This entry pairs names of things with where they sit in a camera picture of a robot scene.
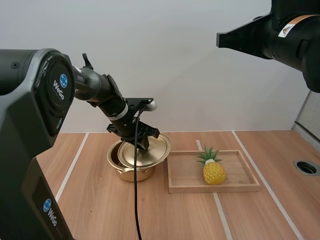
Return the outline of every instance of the warning label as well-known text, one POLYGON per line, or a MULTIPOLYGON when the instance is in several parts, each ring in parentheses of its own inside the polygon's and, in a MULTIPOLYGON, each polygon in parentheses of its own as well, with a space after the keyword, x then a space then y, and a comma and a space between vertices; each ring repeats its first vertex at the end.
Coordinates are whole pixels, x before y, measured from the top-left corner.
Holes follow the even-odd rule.
POLYGON ((295 26, 295 24, 290 24, 288 23, 287 25, 284 26, 284 28, 281 30, 281 32, 279 32, 279 37, 280 38, 285 38, 288 33, 290 32, 290 30, 295 26))
POLYGON ((285 38, 288 33, 291 31, 291 29, 298 23, 300 23, 302 20, 310 18, 312 16, 318 16, 318 15, 302 15, 298 16, 295 19, 291 20, 287 25, 284 26, 284 28, 279 32, 278 37, 285 38))

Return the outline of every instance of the white wall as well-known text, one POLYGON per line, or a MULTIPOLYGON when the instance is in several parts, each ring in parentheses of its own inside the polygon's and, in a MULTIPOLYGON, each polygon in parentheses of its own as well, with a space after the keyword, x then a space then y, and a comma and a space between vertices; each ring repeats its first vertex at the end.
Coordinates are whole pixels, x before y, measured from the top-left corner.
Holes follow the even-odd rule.
MULTIPOLYGON (((125 97, 153 97, 142 120, 161 131, 290 129, 308 90, 300 72, 216 47, 227 32, 267 14, 271 0, 6 0, 0 48, 56 48, 75 66, 86 52, 125 97)), ((75 100, 64 132, 110 122, 75 100)))

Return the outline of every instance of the golden pot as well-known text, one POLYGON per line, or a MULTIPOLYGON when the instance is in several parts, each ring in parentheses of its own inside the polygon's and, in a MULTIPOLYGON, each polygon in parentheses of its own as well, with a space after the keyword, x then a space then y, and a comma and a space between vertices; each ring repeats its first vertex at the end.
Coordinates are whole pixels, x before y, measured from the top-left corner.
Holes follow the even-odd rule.
MULTIPOLYGON (((134 169, 132 167, 124 166, 118 158, 118 151, 123 142, 117 141, 108 150, 106 158, 108 162, 114 167, 115 173, 119 178, 128 182, 134 182, 134 169)), ((149 178, 155 172, 156 166, 136 168, 136 180, 137 182, 143 181, 149 178)))

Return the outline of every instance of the pineapple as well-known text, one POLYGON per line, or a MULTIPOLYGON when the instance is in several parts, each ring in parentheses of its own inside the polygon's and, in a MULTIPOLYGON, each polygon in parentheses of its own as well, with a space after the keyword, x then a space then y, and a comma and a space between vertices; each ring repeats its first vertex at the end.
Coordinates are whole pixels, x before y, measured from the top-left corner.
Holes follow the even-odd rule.
POLYGON ((203 160, 198 160, 198 162, 204 164, 203 176, 204 180, 210 184, 222 184, 226 178, 226 174, 222 166, 219 163, 221 159, 216 159, 219 150, 212 152, 212 147, 204 147, 204 152, 199 152, 197 157, 203 160))

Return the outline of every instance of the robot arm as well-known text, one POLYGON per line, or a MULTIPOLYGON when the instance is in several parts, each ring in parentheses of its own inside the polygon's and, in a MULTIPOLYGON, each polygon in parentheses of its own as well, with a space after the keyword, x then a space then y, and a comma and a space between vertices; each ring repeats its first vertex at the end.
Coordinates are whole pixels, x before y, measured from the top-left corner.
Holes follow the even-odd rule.
POLYGON ((320 93, 320 2, 272 0, 271 12, 237 29, 217 33, 216 45, 274 59, 303 73, 320 93))
MULTIPOLYGON (((135 143, 135 113, 152 98, 122 97, 110 75, 73 67, 55 49, 0 50, 0 239, 73 240, 36 156, 54 145, 74 97, 99 107, 108 131, 135 143)), ((137 144, 159 131, 138 122, 137 144)))
MULTIPOLYGON (((84 53, 85 66, 81 69, 73 67, 75 94, 79 100, 87 101, 93 107, 99 107, 112 124, 107 127, 110 133, 115 133, 125 142, 134 143, 136 127, 135 114, 144 111, 154 111, 157 106, 153 98, 124 98, 114 79, 110 75, 100 75, 94 71, 87 55, 84 53)), ((157 138, 156 128, 139 122, 138 148, 147 150, 148 137, 157 138)))

